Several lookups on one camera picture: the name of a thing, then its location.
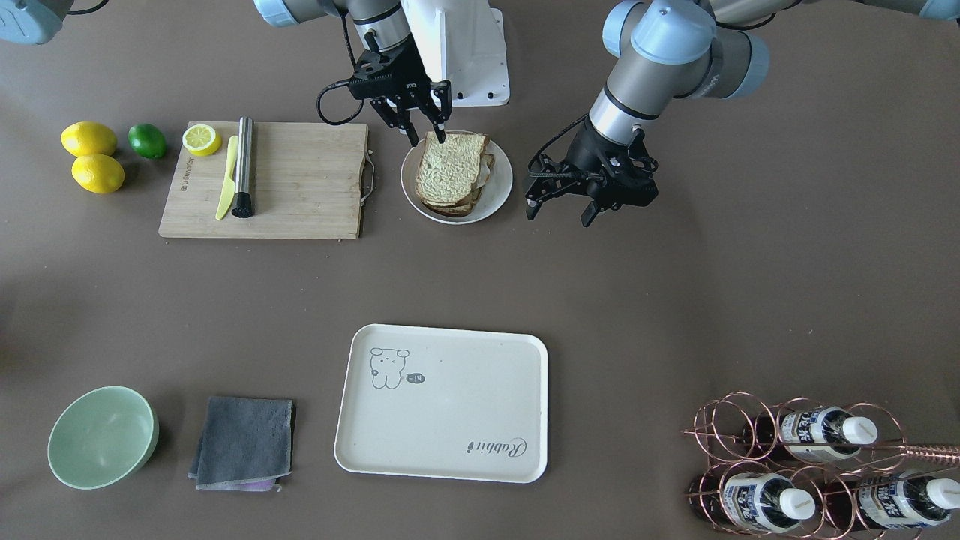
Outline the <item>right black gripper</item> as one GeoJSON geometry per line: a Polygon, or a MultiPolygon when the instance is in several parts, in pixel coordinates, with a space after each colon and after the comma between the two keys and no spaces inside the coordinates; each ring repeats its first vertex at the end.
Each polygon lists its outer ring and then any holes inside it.
{"type": "Polygon", "coordinates": [[[363,35],[367,50],[360,55],[347,80],[351,95],[359,100],[369,99],[384,122],[404,134],[412,147],[418,145],[419,135],[409,110],[421,110],[438,143],[444,143],[445,122],[452,115],[452,84],[447,79],[431,81],[410,35],[388,50],[377,45],[376,37],[363,35]]]}

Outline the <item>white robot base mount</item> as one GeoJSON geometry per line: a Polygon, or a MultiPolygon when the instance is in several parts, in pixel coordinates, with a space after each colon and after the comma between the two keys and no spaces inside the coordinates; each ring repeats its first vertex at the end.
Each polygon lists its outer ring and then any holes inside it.
{"type": "Polygon", "coordinates": [[[453,106],[509,102],[500,10],[488,1],[402,1],[401,6],[427,75],[451,83],[453,106]]]}

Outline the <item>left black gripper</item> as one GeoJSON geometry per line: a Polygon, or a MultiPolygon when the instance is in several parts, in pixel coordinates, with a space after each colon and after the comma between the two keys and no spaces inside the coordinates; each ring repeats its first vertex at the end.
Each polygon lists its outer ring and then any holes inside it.
{"type": "Polygon", "coordinates": [[[580,215],[580,224],[589,228],[604,211],[621,206],[648,206],[659,194],[653,174],[658,161],[644,145],[645,132],[635,127],[628,143],[611,142],[589,119],[579,118],[553,136],[531,158],[526,177],[526,218],[534,220],[545,202],[574,194],[591,201],[580,215]],[[554,161],[545,150],[571,129],[579,127],[565,158],[554,161]]]}

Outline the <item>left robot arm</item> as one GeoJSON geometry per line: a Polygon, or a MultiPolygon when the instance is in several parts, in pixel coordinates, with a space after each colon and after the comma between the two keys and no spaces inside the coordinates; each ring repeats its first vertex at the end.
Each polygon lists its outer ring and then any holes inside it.
{"type": "Polygon", "coordinates": [[[673,99],[750,95],[764,82],[770,52],[753,31],[796,1],[623,1],[607,15],[604,48],[616,59],[562,160],[545,149],[524,182],[526,218],[565,195],[587,198],[580,224],[657,198],[658,161],[644,138],[673,99]]]}

